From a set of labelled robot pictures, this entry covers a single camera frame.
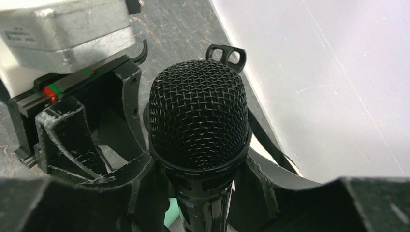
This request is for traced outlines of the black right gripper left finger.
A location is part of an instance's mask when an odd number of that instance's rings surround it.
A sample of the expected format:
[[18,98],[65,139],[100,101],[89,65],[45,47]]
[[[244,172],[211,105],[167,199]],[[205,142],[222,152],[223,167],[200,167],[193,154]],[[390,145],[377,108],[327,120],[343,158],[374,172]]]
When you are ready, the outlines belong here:
[[95,181],[1,178],[3,232],[161,232],[168,180],[145,153]]

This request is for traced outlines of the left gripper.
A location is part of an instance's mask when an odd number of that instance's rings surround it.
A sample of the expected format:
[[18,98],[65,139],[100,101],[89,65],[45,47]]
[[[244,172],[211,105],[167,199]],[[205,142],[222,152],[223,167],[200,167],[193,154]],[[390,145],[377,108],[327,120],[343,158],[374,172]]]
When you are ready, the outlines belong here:
[[19,142],[17,158],[45,173],[61,170],[85,179],[108,173],[99,145],[131,161],[148,148],[139,112],[140,65],[122,55],[73,74],[46,74],[30,90],[8,98],[8,111]]

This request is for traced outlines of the black microphone orange end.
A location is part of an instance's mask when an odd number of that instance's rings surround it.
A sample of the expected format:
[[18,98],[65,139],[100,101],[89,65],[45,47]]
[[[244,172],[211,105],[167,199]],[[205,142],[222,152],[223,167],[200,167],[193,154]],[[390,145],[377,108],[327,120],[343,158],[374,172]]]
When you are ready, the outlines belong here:
[[174,64],[154,79],[148,109],[149,151],[175,190],[185,231],[226,231],[251,141],[241,77],[213,60]]

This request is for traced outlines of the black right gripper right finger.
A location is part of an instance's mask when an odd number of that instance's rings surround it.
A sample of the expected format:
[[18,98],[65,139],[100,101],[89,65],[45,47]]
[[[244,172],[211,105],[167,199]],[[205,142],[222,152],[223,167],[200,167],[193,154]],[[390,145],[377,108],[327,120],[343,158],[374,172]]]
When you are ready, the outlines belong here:
[[407,232],[410,180],[340,177],[325,184],[260,155],[242,166],[229,224],[239,232]]

